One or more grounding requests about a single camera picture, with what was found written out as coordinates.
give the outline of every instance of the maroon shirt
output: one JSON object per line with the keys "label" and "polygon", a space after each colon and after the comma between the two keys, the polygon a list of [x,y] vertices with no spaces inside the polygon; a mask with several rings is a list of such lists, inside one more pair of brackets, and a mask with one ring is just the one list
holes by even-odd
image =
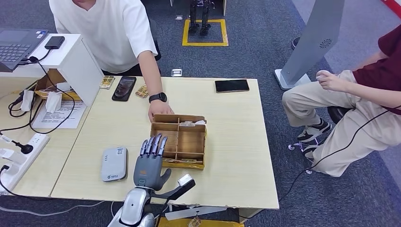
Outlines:
{"label": "maroon shirt", "polygon": [[[379,48],[388,58],[354,71],[355,80],[368,87],[401,91],[401,25],[379,39]],[[384,108],[401,115],[401,110]]]}

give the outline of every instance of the paper document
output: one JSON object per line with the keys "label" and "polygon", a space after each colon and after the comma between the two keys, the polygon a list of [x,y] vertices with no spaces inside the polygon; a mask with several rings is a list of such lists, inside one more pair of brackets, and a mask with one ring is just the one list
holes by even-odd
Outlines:
{"label": "paper document", "polygon": [[[39,113],[37,114],[34,123],[32,124],[32,127],[39,129],[54,129],[68,116],[68,114],[70,114],[72,104],[72,101],[62,101],[61,108],[54,113],[46,112],[46,108],[43,105],[39,110]],[[87,106],[84,104],[84,102],[75,102],[75,108],[71,116],[58,128],[76,129],[78,127],[79,121],[82,118],[82,115],[85,112],[86,107]]]}

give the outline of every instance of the robotic hand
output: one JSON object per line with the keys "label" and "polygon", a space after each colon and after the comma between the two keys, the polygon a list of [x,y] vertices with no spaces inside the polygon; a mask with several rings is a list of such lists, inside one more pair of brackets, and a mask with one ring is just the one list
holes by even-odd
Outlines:
{"label": "robotic hand", "polygon": [[160,176],[167,142],[167,137],[163,137],[160,142],[161,137],[162,134],[158,134],[143,142],[134,170],[136,187],[127,194],[123,207],[118,210],[108,227],[154,227],[154,215],[144,212],[144,207],[150,204],[151,197],[176,200],[195,186],[195,181],[189,175],[185,175],[178,181],[179,186],[174,190],[164,194],[155,193],[162,189],[171,175],[171,169],[167,169]]}

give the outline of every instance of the beige pants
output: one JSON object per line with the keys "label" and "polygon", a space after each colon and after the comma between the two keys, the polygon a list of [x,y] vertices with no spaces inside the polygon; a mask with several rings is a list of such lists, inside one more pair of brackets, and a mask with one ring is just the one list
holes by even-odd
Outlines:
{"label": "beige pants", "polygon": [[[343,71],[339,77],[356,83],[350,70]],[[346,147],[359,127],[386,111],[383,107],[360,97],[324,90],[318,82],[301,85],[285,92],[283,106],[290,125],[295,127],[318,124],[320,120],[315,111],[317,107],[341,106],[353,109],[335,126],[325,143],[313,152],[314,164]],[[387,112],[363,127],[347,149],[325,158],[314,170],[339,177],[351,162],[365,157],[373,150],[385,150],[400,143],[401,115]]]}

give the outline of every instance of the power strip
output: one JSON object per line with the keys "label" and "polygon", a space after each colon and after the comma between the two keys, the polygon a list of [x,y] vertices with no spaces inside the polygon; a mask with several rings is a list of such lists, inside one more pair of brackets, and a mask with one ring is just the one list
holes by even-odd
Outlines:
{"label": "power strip", "polygon": [[[35,161],[36,157],[43,150],[49,139],[50,138],[45,134],[36,133],[28,142],[28,144],[32,145],[34,149],[32,150],[31,153],[24,155],[26,157],[26,161],[23,164],[18,165],[19,171],[16,174],[9,174],[7,171],[3,171],[3,173],[0,176],[1,182],[8,190],[12,191],[15,188],[15,185],[17,185],[17,183],[25,174],[27,169]],[[6,190],[4,190],[4,188],[0,186],[0,195],[4,194],[8,193],[6,192]]]}

